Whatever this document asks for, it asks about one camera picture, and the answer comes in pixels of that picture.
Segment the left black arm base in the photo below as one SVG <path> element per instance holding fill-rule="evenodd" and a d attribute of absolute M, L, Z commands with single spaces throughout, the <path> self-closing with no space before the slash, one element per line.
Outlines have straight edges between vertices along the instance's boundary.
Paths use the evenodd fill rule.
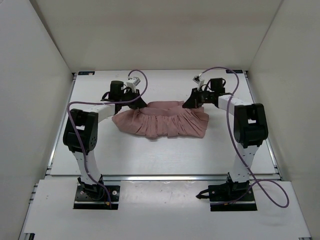
<path fill-rule="evenodd" d="M 118 210 L 120 200 L 120 185 L 104 185 L 108 190 L 98 184 L 89 185 L 80 177 L 74 196 L 73 209 L 75 210 Z"/>

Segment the aluminium table edge rail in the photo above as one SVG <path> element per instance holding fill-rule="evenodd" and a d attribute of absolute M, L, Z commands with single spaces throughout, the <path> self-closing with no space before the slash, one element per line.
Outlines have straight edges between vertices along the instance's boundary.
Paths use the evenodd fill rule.
<path fill-rule="evenodd" d="M 46 172 L 45 178 L 62 178 L 62 177 L 79 177 L 78 175 L 54 175 Z M 227 179 L 226 174 L 154 174 L 154 175 L 102 175 L 103 180 L 107 182 L 111 181 L 223 181 Z M 280 180 L 281 176 L 279 173 L 272 174 L 255 174 L 257 179 L 268 179 L 268 180 Z"/>

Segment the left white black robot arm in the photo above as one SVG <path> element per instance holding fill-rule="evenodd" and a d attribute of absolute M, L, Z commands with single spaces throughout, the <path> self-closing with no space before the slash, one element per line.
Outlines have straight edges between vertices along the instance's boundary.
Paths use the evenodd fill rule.
<path fill-rule="evenodd" d="M 102 175 L 97 167 L 94 149 L 98 142 L 98 125 L 116 115 L 122 107 L 137 110 L 147 106 L 137 88 L 141 80 L 130 77 L 124 83 L 113 80 L 110 89 L 99 102 L 73 101 L 67 105 L 68 120 L 63 133 L 63 144 L 76 158 L 80 178 L 79 183 L 87 189 L 93 199 L 104 195 Z"/>

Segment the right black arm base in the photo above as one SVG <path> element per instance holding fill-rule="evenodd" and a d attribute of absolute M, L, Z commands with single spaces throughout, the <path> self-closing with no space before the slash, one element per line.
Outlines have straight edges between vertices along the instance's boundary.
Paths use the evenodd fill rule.
<path fill-rule="evenodd" d="M 196 198 L 208 199 L 212 212 L 253 212 L 257 211 L 257 204 L 250 182 L 233 181 L 227 175 L 223 184 L 211 184 L 200 191 Z"/>

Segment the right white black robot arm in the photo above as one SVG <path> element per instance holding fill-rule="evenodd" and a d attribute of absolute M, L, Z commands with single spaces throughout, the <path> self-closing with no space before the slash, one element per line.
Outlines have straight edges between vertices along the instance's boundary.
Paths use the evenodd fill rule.
<path fill-rule="evenodd" d="M 233 128 L 229 121 L 227 127 L 236 156 L 232 171 L 228 173 L 231 183 L 224 187 L 224 195 L 229 200 L 236 200 L 243 192 L 240 184 L 249 183 L 253 159 L 269 134 L 265 108 L 261 103 L 245 102 L 226 92 L 223 78 L 212 78 L 208 83 L 209 87 L 193 88 L 182 107 L 198 109 L 204 104 L 213 104 L 225 110 L 227 117 L 233 116 Z"/>

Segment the pink pleated skirt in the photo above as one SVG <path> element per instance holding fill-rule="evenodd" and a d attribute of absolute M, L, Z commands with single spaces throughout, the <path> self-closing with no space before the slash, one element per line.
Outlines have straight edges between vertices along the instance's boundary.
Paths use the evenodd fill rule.
<path fill-rule="evenodd" d="M 203 107 L 183 108 L 183 104 L 183 101 L 153 101 L 147 107 L 120 112 L 112 121 L 121 132 L 148 139 L 203 138 L 209 115 Z"/>

